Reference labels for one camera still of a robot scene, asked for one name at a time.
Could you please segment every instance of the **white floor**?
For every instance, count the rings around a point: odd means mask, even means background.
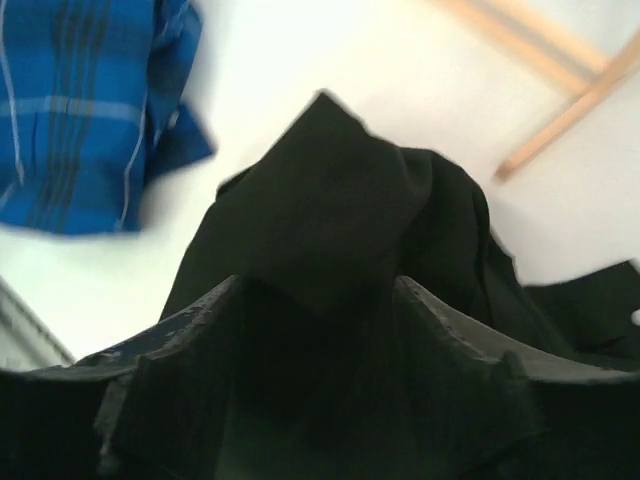
[[[188,96],[218,155],[154,185],[135,238],[0,230],[0,276],[74,355],[158,320],[218,183],[259,160],[323,87],[375,133],[463,165],[486,188],[523,279],[640,258],[640,77],[499,186],[498,163],[567,96],[429,0],[199,3],[206,26]],[[637,0],[529,3],[609,53],[640,26]]]

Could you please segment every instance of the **black plastic object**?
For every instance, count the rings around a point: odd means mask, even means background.
[[[383,301],[327,325],[231,278],[73,367],[0,372],[3,478],[639,478],[637,374],[519,343],[406,277]]]

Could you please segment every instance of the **wooden rack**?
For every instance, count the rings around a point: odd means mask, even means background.
[[[542,150],[595,108],[631,76],[640,58],[640,30],[609,57],[522,0],[433,0],[516,53],[523,61],[564,87],[575,102],[516,149],[498,168],[509,179]]]

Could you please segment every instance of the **black clothing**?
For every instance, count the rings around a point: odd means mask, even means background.
[[[462,169],[321,94],[220,188],[158,325],[0,372],[0,472],[640,478],[639,286],[521,287]]]

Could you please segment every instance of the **plaid fabric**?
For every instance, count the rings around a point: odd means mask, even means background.
[[[212,153],[180,102],[189,0],[0,0],[0,222],[139,230],[144,186]]]

